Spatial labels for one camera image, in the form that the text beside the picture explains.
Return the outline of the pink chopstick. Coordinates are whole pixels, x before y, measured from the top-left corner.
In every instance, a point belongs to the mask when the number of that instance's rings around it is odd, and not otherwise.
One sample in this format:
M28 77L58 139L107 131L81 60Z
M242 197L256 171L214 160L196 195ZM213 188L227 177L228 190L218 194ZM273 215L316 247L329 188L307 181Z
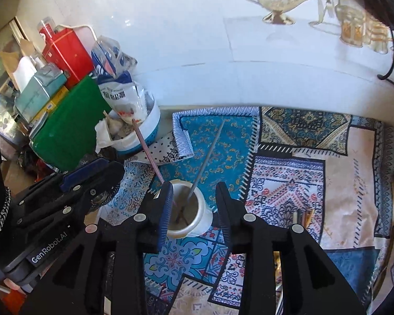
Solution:
M146 157L149 160L149 163L151 164L152 169L154 170L154 173L156 174L156 176L159 179L159 181L161 182L161 184L164 184L164 182L165 182L164 177L162 176L161 172L159 171L159 167L157 166L154 158L151 155L151 152L146 144L146 141L139 129L139 125L137 124L137 122L134 119L132 120L132 124L133 124L134 131L137 135L137 138L139 139L140 144L146 154Z

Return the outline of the grey metal chopstick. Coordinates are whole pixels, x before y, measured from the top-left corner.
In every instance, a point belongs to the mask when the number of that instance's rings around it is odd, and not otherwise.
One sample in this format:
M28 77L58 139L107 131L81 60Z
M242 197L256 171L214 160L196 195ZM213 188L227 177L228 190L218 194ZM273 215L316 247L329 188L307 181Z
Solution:
M220 137L221 132L223 130L224 124L225 124L225 121L223 120L221 125L219 126L219 129L218 129L218 131L216 133L216 136L215 136L215 138L213 140L213 143L211 144L211 146L210 146L210 148L208 150L208 153L207 153L207 155L206 155L206 157L205 157L205 159L204 159L204 161L203 161L203 163L202 163L202 165L201 165L201 167L200 167L200 169L198 171L197 177L195 178L191 188L189 189L189 192L188 192L188 194L186 196L186 203L189 202L189 200L191 199L194 191L196 190L196 188L198 186L198 182L200 181L200 179L201 179L201 177L203 175L203 172L206 169L206 166L207 166L207 164L208 164L208 162L210 160L210 157L211 157L211 155L213 153L213 150L215 149L216 144L217 144L217 142L219 140L219 137Z

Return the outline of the brown wooden chopstick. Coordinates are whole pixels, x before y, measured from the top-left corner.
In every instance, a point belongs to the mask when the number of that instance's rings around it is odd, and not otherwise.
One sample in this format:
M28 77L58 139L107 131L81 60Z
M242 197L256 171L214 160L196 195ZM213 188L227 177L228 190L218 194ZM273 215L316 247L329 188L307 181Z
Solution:
M314 218L314 214L315 214L315 209L310 209L307 211L304 211L302 209L297 209L292 214L292 224L293 225L298 224L303 226L305 229L308 229L309 225L312 222L312 219Z

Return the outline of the green cutting board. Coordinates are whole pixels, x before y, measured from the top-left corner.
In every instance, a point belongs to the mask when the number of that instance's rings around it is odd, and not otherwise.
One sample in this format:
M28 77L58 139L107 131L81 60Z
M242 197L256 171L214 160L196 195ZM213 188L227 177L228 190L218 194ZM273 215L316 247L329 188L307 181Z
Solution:
M71 171L84 155L94 153L94 127L110 111L98 84L87 75L47 116L30 146L46 164L60 171Z

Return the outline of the teal tissue box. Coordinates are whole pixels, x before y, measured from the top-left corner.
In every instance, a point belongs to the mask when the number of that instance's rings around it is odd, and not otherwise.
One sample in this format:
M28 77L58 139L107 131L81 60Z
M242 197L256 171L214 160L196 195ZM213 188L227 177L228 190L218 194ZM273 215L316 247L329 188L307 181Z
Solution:
M54 63L41 67L30 78L15 107L26 122L31 122L50 99L65 85L66 75Z

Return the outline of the white ceramic utensil cup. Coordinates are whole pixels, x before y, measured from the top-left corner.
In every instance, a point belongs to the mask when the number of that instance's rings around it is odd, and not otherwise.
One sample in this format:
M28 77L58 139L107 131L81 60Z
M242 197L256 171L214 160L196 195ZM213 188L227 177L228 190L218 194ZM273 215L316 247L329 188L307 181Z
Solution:
M188 197L193 184L179 179L171 180L174 189L167 236L170 239L195 238L203 235L211 227L213 211L198 187Z

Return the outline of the white blue plastic bag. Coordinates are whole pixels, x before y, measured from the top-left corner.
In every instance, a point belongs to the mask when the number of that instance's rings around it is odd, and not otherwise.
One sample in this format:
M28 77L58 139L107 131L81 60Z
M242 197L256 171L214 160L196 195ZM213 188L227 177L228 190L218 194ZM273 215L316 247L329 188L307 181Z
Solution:
M102 97L127 124L143 122L148 116L146 90L130 71L137 60L124 53L118 41L99 36L91 50L94 77Z

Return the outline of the patterned patchwork table cloth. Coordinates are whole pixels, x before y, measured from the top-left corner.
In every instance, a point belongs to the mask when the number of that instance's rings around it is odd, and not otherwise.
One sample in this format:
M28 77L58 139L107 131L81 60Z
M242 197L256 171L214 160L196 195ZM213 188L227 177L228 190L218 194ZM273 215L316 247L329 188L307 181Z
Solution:
M217 209L216 185L267 224L288 228L297 209L315 209L307 232L371 309L389 250L393 218L394 127L376 119L279 107L177 112L173 129L151 146L166 180L198 182ZM232 254L221 229L168 239L144 256L149 314L237 314L245 255Z

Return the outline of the red tin box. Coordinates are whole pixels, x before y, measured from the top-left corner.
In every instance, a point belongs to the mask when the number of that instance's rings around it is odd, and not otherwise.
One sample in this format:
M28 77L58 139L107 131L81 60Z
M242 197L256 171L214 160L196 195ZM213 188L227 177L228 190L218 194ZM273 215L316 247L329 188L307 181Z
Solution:
M92 59L74 30L55 31L54 21L44 19L38 24L38 33L45 42L44 59L63 71L67 89L75 87L92 72Z

